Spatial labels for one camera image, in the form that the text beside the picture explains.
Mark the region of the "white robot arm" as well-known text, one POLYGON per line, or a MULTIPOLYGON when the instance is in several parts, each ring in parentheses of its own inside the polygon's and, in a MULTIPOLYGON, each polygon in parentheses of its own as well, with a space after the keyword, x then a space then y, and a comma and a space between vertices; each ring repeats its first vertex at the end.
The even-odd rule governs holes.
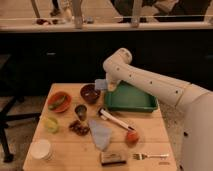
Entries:
POLYGON ((107 88, 125 81, 185 115, 180 166, 183 171, 213 171, 213 91, 187 81, 131 66, 132 54, 119 48, 103 62, 107 88))

